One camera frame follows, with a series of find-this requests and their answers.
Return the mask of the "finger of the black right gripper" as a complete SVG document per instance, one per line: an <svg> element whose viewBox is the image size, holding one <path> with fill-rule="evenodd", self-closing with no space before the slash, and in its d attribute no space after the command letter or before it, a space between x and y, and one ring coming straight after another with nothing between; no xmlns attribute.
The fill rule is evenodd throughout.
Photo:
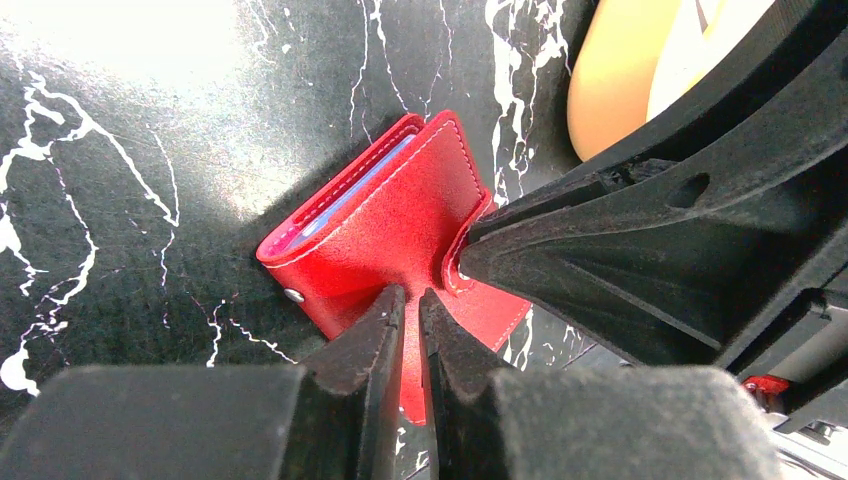
<svg viewBox="0 0 848 480"><path fill-rule="evenodd" d="M701 82L644 126L564 177L482 217L474 242L537 215L601 198L633 184L628 168L680 162L754 114L793 81L847 25L844 1L778 1Z"/></svg>
<svg viewBox="0 0 848 480"><path fill-rule="evenodd" d="M707 147L627 171L626 188L472 241L462 270L634 363L736 369L847 264L846 32Z"/></svg>

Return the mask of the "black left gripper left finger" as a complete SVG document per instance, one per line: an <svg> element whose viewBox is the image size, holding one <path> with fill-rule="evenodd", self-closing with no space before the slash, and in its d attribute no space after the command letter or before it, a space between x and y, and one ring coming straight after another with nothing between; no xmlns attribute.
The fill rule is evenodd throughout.
<svg viewBox="0 0 848 480"><path fill-rule="evenodd" d="M405 293L296 365L84 367L1 449L5 479L388 479Z"/></svg>

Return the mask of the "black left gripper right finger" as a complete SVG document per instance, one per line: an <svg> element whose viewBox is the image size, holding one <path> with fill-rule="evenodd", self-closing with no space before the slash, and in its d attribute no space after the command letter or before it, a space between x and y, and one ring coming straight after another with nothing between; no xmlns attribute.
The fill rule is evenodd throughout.
<svg viewBox="0 0 848 480"><path fill-rule="evenodd" d="M712 367L519 370L434 292L419 307L435 479L778 479L747 391Z"/></svg>

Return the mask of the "red leather card holder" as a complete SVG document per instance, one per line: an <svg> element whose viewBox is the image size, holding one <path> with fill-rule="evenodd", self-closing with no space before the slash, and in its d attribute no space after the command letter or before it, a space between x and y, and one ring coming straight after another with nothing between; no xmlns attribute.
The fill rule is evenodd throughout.
<svg viewBox="0 0 848 480"><path fill-rule="evenodd" d="M464 275L472 224L495 210L456 113L403 116L259 245L256 256L321 332L335 339L384 287L405 293L400 408L426 421L419 302L435 292L484 346L499 349L529 311Z"/></svg>

